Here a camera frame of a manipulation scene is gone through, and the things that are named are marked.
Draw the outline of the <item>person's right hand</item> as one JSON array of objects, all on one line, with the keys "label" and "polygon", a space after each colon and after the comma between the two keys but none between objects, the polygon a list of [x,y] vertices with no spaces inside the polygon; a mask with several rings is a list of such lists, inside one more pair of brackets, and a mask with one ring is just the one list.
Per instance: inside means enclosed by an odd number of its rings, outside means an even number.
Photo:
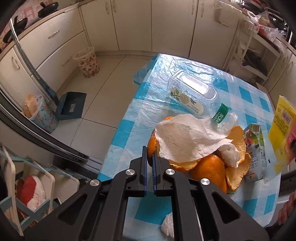
[{"label": "person's right hand", "polygon": [[288,201],[284,204],[283,208],[278,213],[277,224],[283,225],[291,216],[295,207],[295,192],[291,193]]}]

